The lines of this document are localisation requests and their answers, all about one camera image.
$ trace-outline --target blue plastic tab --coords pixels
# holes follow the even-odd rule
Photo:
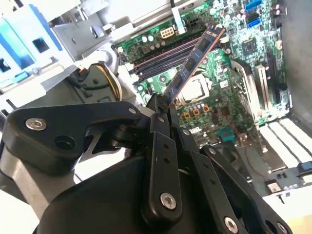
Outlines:
[[[262,0],[253,0],[245,5],[245,10],[246,12],[249,12],[261,4],[262,4]]]
[[[20,69],[34,64],[28,49],[4,19],[0,20],[0,44],[10,54]]]
[[[22,81],[23,79],[26,79],[27,77],[29,77],[27,72],[22,72],[22,73],[16,75],[14,78],[12,78],[11,82],[12,83],[18,83],[18,82]]]
[[[33,4],[29,4],[29,7],[34,11],[36,17],[38,18],[38,20],[42,24],[42,26],[45,29],[45,31],[47,32],[47,34],[51,37],[52,41],[54,42],[54,44],[58,48],[58,50],[62,51],[63,49],[62,49],[60,42],[55,37],[55,35],[52,33],[48,23],[45,21],[45,18],[42,16],[42,14],[38,10],[38,8],[36,8]]]

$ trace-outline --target capacitor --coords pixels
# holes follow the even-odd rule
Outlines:
[[[231,20],[231,16],[229,15],[229,14],[224,14],[224,19],[226,20],[226,21],[230,21]]]
[[[148,41],[152,42],[154,40],[154,37],[152,35],[148,36]]]
[[[278,10],[280,8],[280,5],[277,3],[272,4],[272,10]]]
[[[117,51],[118,51],[119,53],[122,53],[122,52],[123,52],[123,48],[120,46],[120,47],[117,48]]]
[[[281,10],[273,10],[273,16],[277,17],[281,14]]]
[[[214,0],[214,2],[213,2],[214,8],[218,8],[219,5],[220,5],[220,2],[218,0]]]
[[[216,14],[216,9],[211,8],[210,11],[209,11],[209,14],[214,16]]]
[[[246,13],[246,11],[245,11],[244,8],[240,9],[239,12],[240,12],[242,15],[244,15],[244,14]]]
[[[142,36],[141,40],[142,40],[143,43],[146,43],[147,42],[147,37],[146,36]]]

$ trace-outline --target blue ram module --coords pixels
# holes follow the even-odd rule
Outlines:
[[[262,0],[253,0],[253,1],[250,1],[249,3],[247,3],[245,5],[245,10],[246,12],[249,12],[253,9],[255,9],[257,6],[261,5],[262,4]]]
[[[252,28],[252,27],[255,27],[257,25],[261,24],[261,19],[255,19],[253,21],[250,21],[248,23],[248,28]]]
[[[202,63],[207,54],[214,48],[215,44],[219,41],[225,28],[217,26],[208,26],[206,31],[198,40],[189,56],[184,61],[180,70],[164,92],[167,98],[167,107],[174,102],[177,95],[182,90],[183,86],[193,76],[196,69]]]

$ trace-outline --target circuit board component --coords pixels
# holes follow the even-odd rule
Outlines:
[[[147,103],[153,93],[165,92],[206,23],[225,27],[219,46],[201,61],[175,104],[180,125],[192,132],[199,146],[227,140],[222,131],[242,145],[246,140],[241,136],[289,112],[282,14],[277,0],[208,0],[181,16],[186,29],[183,35],[169,20],[117,47],[123,49],[122,59],[134,65],[134,87]],[[162,38],[171,27],[174,34],[170,29],[172,35]],[[142,42],[141,37],[149,35],[154,41]],[[185,69],[192,70],[195,63],[189,60]],[[173,84],[179,85],[181,78]]]

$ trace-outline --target black wire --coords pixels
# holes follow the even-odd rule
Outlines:
[[[78,89],[81,89],[83,88],[84,90],[89,90],[89,91],[93,91],[93,90],[100,90],[100,89],[105,89],[107,87],[110,87],[109,84],[106,84],[106,85],[101,85],[101,86],[87,86],[85,84],[81,85],[79,84],[79,82],[84,82],[87,77],[89,76],[90,74],[90,69],[88,69],[86,72],[85,72],[85,75],[80,77],[79,76],[79,73],[77,73],[77,70],[75,72],[73,72],[72,74],[69,75],[69,77],[67,78],[68,82],[73,85],[74,87],[78,88]]]
[[[170,0],[171,8],[174,8],[176,6],[175,0]]]
[[[257,170],[253,167],[253,165],[251,164],[251,162],[249,161],[249,157],[248,157],[248,155],[247,155],[247,146],[245,146],[245,148],[244,148],[244,154],[245,154],[245,157],[246,157],[246,159],[247,159],[247,163],[248,163],[249,167],[250,167],[256,174],[258,174],[259,176],[261,176],[262,179],[263,179],[264,181],[267,181],[267,178],[266,178],[262,173],[260,173],[259,171],[257,171]]]

